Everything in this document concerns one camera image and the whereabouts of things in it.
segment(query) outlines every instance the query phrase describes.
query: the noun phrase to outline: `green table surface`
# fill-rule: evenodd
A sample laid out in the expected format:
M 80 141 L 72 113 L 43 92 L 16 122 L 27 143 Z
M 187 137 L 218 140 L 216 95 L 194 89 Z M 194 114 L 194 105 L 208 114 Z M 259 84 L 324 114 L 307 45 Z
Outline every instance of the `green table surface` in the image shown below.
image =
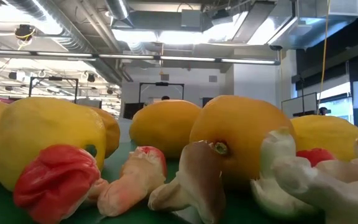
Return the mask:
M 126 161 L 130 151 L 135 149 L 132 143 L 121 143 L 119 149 L 108 159 L 105 160 L 102 177 L 109 182 L 116 180 L 119 177 L 119 171 L 123 163 Z M 168 178 L 167 182 L 171 181 L 175 172 L 178 170 L 178 161 L 167 161 Z M 278 221 L 269 218 L 263 213 L 249 194 L 239 194 L 226 192 L 227 207 L 221 223 L 253 223 L 253 224 L 270 224 L 270 223 L 289 223 Z M 324 223 L 322 216 L 315 218 L 308 218 L 298 222 L 299 224 L 320 224 Z M 0 184 L 0 223 L 33 223 L 31 218 L 25 211 L 15 207 L 12 199 L 12 194 L 5 190 Z M 186 210 L 167 213 L 154 212 L 147 208 L 147 201 L 141 202 L 134 208 L 130 209 L 125 214 L 119 217 L 102 217 L 98 209 L 95 207 L 83 208 L 77 210 L 70 218 L 62 221 L 62 223 L 76 223 L 76 224 L 149 224 L 149 223 L 171 223 L 171 224 L 199 224 L 200 218 L 194 208 L 187 208 Z

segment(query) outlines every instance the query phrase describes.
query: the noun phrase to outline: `pink fruit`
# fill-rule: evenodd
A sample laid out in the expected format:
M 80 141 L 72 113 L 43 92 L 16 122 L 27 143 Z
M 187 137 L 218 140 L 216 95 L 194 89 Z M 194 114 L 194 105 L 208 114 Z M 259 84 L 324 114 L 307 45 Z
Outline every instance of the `pink fruit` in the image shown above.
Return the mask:
M 308 159 L 312 167 L 314 167 L 321 161 L 335 159 L 335 157 L 329 151 L 320 148 L 298 151 L 296 152 L 296 156 Z

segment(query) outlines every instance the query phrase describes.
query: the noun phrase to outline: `person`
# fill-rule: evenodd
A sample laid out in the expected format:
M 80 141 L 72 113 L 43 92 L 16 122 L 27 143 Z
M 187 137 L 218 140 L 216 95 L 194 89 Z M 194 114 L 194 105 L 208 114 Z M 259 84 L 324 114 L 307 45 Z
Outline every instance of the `person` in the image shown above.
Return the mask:
M 319 109 L 318 114 L 324 116 L 327 113 L 327 110 L 328 110 L 327 107 L 322 107 L 322 108 Z

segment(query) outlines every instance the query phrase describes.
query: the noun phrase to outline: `melon stem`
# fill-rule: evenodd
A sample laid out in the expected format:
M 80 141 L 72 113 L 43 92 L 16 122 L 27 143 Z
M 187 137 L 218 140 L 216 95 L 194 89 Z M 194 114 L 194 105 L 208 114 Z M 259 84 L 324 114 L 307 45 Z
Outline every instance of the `melon stem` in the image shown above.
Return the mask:
M 229 153 L 228 147 L 222 142 L 217 142 L 214 145 L 214 150 L 220 155 L 227 155 Z

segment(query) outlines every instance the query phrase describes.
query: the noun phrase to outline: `window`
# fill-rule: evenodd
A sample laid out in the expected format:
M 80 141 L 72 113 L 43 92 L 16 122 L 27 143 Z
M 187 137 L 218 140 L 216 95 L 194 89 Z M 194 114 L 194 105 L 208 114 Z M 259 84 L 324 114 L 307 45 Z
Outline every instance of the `window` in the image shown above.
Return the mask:
M 322 107 L 331 110 L 331 113 L 327 114 L 327 116 L 343 118 L 345 120 L 348 120 L 348 122 L 354 124 L 353 104 L 351 97 L 320 103 L 320 108 Z

